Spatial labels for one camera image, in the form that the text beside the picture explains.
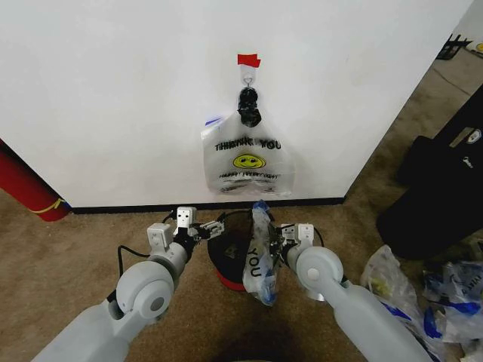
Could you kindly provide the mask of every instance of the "smiley face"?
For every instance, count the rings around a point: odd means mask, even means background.
[[[261,168],[266,162],[263,158],[255,155],[240,155],[233,160],[233,165],[238,168]]]

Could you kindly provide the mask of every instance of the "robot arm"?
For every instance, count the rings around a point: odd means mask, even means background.
[[[177,209],[177,229],[156,223],[148,228],[151,253],[119,278],[99,305],[78,315],[33,360],[35,362],[119,362],[129,344],[166,312],[185,264],[202,239],[218,236],[223,224],[195,224],[194,207]]]
[[[313,225],[296,224],[283,234],[285,242],[290,238],[296,241],[288,249],[285,263],[297,274],[311,298],[325,299],[331,305],[340,329],[369,361],[432,361],[414,336],[369,290],[343,282],[342,262],[337,255],[312,245]]]

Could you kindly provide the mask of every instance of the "floor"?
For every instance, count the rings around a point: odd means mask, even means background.
[[[382,244],[374,225],[378,213],[404,191],[393,176],[405,150],[417,135],[434,136],[483,83],[482,65],[465,51],[452,61],[435,61],[345,204],[277,207],[277,222],[313,223],[339,255],[346,276],[357,282]],[[219,213],[198,216],[208,221]],[[146,227],[163,216],[71,214],[47,223],[0,192],[0,361],[31,360],[79,312],[101,302],[117,281],[117,245],[147,252]],[[136,261],[128,256],[126,264]],[[403,269],[416,280],[420,263],[403,262]],[[206,246],[197,247],[168,313],[134,340],[128,361],[364,360],[335,324],[331,308],[307,299],[286,268],[278,285],[272,308],[227,290]]]

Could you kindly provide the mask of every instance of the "black cable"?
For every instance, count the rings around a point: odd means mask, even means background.
[[[324,239],[322,239],[322,235],[320,234],[320,232],[318,232],[318,230],[317,230],[317,228],[315,226],[314,226],[314,230],[317,233],[318,238],[320,239],[320,244],[322,246],[324,246]]]
[[[466,94],[467,96],[471,96],[470,93],[468,93],[467,91],[465,91],[464,89],[462,89],[461,87],[458,87],[457,85],[455,85],[455,83],[453,83],[452,81],[450,81],[448,78],[446,78],[440,71],[438,71],[435,67],[432,67],[431,68],[432,70],[434,70],[441,78],[443,78],[446,82],[448,82],[449,84],[451,84],[453,87],[455,87],[456,89],[462,91],[464,94]]]
[[[142,254],[138,253],[136,250],[132,250],[129,247],[126,247],[125,245],[119,245],[118,246],[118,264],[119,264],[119,277],[122,276],[122,273],[124,273],[124,266],[122,265],[122,250],[126,250],[131,254],[134,254],[135,256],[139,256],[141,258],[147,258],[149,257],[149,254]]]
[[[290,227],[292,227],[292,226],[295,226],[295,224],[289,224],[289,225],[286,225],[286,226],[282,226],[282,227],[280,228],[280,230],[283,230],[283,229],[286,229],[286,228],[290,228]]]
[[[163,219],[163,224],[165,224],[169,219],[173,219],[173,212],[174,210],[171,210],[171,212]]]
[[[222,213],[217,221],[224,221],[224,219],[226,219],[228,216],[231,216],[231,215],[236,215],[237,213],[250,213],[251,210],[236,210],[236,211],[232,211],[231,213]]]

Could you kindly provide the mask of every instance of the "plastic bag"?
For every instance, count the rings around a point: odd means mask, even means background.
[[[289,195],[294,163],[263,120],[257,123],[253,111],[240,106],[228,118],[207,122],[202,140],[208,187],[220,193]]]
[[[263,201],[255,203],[253,239],[248,248],[243,286],[264,305],[272,306],[277,298],[277,269],[269,252],[269,207]]]
[[[444,342],[483,339],[483,262],[449,262],[424,281],[423,295],[444,311],[435,316]]]
[[[399,266],[391,248],[384,245],[368,260],[361,285],[375,294],[413,333],[434,361],[443,361],[445,347],[440,340],[441,334],[432,324],[432,315],[423,315],[417,305],[416,290]]]
[[[475,340],[461,345],[465,351],[465,357],[461,362],[482,362],[483,361],[483,341]]]

